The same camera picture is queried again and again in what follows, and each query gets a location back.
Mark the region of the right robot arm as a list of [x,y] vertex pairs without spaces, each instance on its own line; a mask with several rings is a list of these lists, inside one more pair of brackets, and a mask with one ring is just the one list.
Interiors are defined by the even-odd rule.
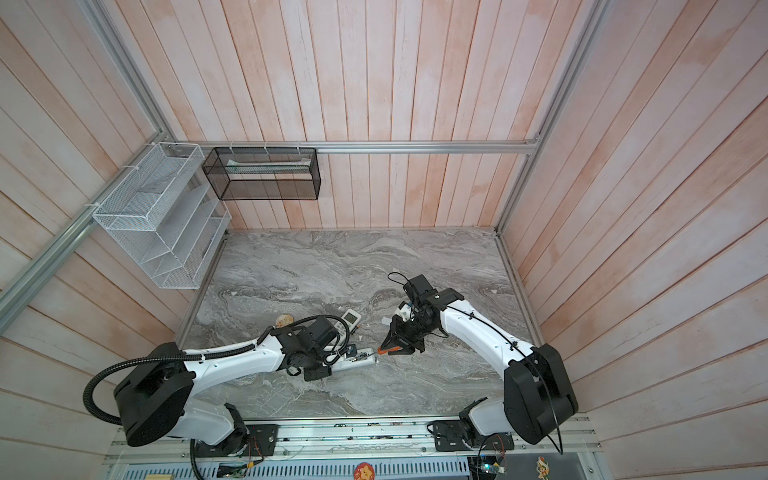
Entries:
[[481,398],[465,407],[457,421],[434,434],[481,450],[494,437],[517,435],[537,444],[579,410],[560,353],[551,345],[535,346],[502,330],[452,288],[438,291],[423,275],[401,283],[407,300],[390,321],[380,355],[422,353],[426,337],[438,332],[455,336],[499,375],[503,394]]

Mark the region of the white TV remote control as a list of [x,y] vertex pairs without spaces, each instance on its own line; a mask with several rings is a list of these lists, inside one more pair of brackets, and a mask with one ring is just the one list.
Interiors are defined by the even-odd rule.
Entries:
[[354,356],[345,355],[342,357],[334,365],[331,366],[331,371],[333,374],[337,374],[338,372],[342,371],[372,366],[376,363],[377,355],[375,353],[368,351],[358,351]]

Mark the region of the orange handled screwdriver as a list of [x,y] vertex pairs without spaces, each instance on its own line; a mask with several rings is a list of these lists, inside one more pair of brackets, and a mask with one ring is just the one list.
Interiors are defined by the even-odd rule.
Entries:
[[399,352],[401,350],[402,350],[402,347],[400,347],[400,346],[394,346],[394,347],[390,347],[390,348],[378,348],[377,349],[377,354],[378,355],[392,355],[392,354],[395,354],[396,352]]

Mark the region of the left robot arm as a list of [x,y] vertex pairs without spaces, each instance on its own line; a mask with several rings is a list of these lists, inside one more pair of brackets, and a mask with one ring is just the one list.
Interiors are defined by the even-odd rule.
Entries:
[[205,402],[200,394],[262,373],[284,371],[307,381],[328,377],[349,340],[343,318],[314,315],[224,347],[182,350],[168,342],[94,375],[82,401],[95,418],[121,426],[131,447],[171,437],[189,441],[194,454],[240,454],[252,444],[241,413],[228,402]]

